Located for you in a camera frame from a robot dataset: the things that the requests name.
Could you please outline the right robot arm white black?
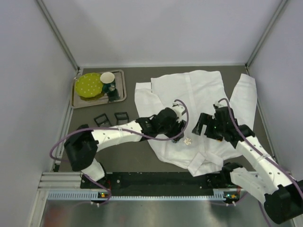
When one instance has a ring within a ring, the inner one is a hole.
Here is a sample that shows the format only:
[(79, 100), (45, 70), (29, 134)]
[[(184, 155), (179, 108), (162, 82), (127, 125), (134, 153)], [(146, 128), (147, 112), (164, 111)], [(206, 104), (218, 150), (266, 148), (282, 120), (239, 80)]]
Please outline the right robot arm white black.
[(284, 223), (303, 213), (303, 183), (282, 169), (261, 146), (249, 126), (238, 125), (233, 110), (215, 106), (214, 115), (201, 113), (193, 134), (226, 141), (241, 153), (257, 171), (254, 176), (238, 163), (227, 163), (220, 171), (224, 184), (234, 184), (246, 190), (260, 202), (269, 218)]

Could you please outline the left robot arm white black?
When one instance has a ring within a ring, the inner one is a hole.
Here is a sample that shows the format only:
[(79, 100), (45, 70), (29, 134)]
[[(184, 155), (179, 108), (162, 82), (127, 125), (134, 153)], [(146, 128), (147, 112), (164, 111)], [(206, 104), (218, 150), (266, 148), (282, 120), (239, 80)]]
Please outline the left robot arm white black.
[(103, 166), (95, 159), (97, 152), (127, 142), (178, 142), (183, 138), (187, 126), (187, 122), (182, 119), (186, 113), (185, 107), (175, 104), (151, 117), (140, 117), (123, 125), (95, 130), (82, 126), (71, 133), (64, 144), (71, 168), (97, 182), (106, 176)]

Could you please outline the white shirt garment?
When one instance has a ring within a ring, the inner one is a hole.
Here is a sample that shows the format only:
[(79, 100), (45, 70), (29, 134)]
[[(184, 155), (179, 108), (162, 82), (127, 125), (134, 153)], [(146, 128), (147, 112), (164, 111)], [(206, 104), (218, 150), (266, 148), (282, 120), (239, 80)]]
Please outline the white shirt garment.
[(183, 101), (189, 115), (184, 137), (191, 142), (149, 140), (148, 143), (159, 160), (188, 170), (192, 176), (220, 171), (225, 160), (240, 157), (241, 153), (226, 141), (216, 141), (192, 133), (201, 113), (213, 115), (213, 105), (226, 98), (223, 79), (219, 71), (195, 70), (152, 78), (147, 83), (137, 83), (134, 101), (139, 117), (158, 114), (172, 107), (176, 99)]

